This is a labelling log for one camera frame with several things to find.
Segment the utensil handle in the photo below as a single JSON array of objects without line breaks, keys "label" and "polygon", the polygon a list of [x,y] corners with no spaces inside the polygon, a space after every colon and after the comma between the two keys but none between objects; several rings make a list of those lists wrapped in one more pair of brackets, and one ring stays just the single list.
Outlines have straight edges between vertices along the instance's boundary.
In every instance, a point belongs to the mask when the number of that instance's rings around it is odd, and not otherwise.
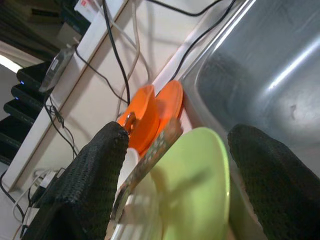
[{"label": "utensil handle", "polygon": [[183,130],[181,128],[180,121],[176,118],[171,118],[163,131],[150,146],[145,156],[132,170],[121,188],[129,187],[131,192],[182,135],[182,133]]}]

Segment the stainless steel sink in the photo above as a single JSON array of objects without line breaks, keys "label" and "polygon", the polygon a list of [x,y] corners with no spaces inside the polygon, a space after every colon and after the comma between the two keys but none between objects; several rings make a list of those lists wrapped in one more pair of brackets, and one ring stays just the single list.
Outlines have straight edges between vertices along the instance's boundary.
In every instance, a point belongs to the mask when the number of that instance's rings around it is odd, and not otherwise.
[{"label": "stainless steel sink", "polygon": [[[245,1],[181,81],[194,125],[214,129],[225,143],[234,125],[255,126],[320,176],[319,0]],[[265,239],[230,166],[235,233]]]}]

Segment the green plate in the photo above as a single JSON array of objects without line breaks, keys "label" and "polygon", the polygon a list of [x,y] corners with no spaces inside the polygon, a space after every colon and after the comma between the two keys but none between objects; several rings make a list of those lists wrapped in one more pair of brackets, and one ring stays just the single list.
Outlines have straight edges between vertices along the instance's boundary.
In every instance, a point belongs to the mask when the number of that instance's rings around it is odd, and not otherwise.
[{"label": "green plate", "polygon": [[152,169],[163,240],[223,240],[229,220],[226,148],[211,129],[181,136]]}]

